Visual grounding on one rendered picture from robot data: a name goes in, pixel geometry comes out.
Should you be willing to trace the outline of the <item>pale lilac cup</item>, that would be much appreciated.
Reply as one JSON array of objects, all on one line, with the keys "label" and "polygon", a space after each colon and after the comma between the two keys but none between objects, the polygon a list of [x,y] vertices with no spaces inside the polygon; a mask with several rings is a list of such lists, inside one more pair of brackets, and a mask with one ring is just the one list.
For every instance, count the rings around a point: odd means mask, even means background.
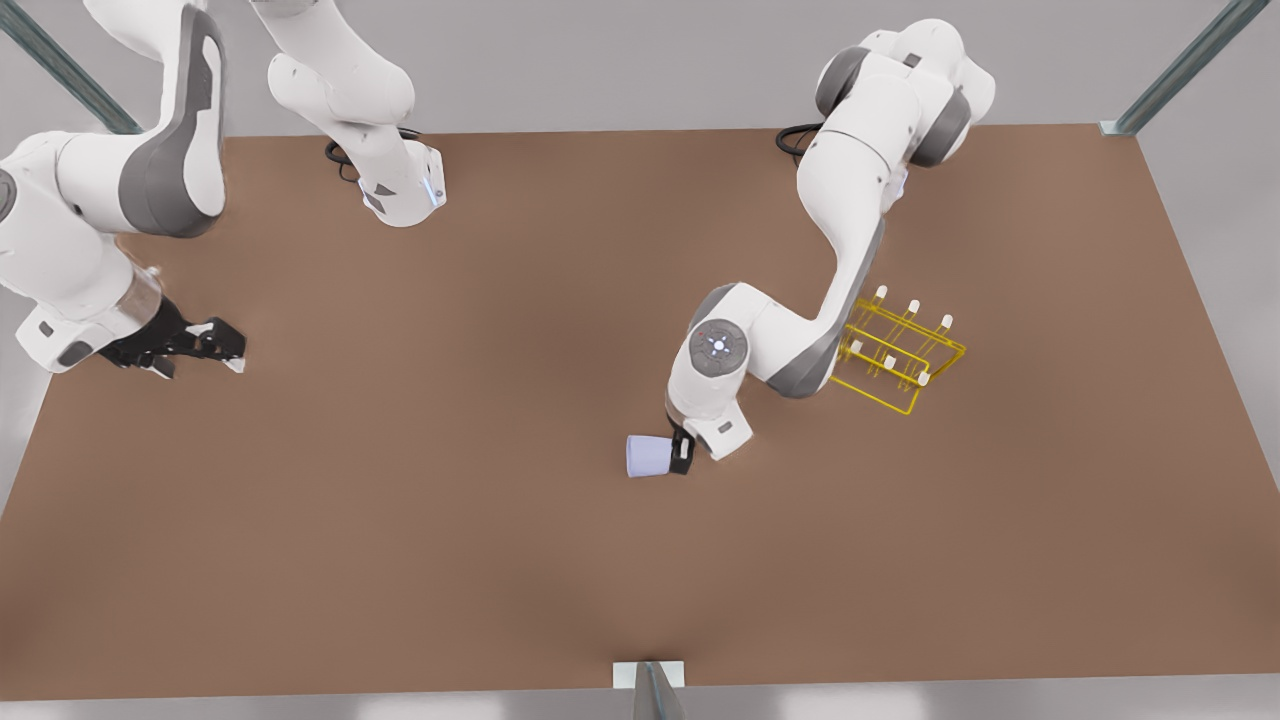
[{"label": "pale lilac cup", "polygon": [[673,439],[671,436],[628,436],[625,446],[628,478],[671,474]]}]

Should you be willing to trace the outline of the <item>silver frame post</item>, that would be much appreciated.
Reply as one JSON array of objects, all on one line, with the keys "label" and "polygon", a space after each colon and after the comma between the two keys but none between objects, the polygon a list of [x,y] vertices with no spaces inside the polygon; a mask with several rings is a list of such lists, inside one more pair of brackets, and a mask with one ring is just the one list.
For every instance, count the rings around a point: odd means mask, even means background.
[{"label": "silver frame post", "polygon": [[143,132],[133,117],[17,0],[0,0],[0,29],[82,108],[100,120],[106,131],[114,135]]},{"label": "silver frame post", "polygon": [[1134,137],[1144,129],[1272,0],[1229,0],[1115,120],[1098,123],[1103,136]]},{"label": "silver frame post", "polygon": [[676,693],[686,687],[684,661],[613,662],[614,689],[634,692],[631,720],[687,720]]}]

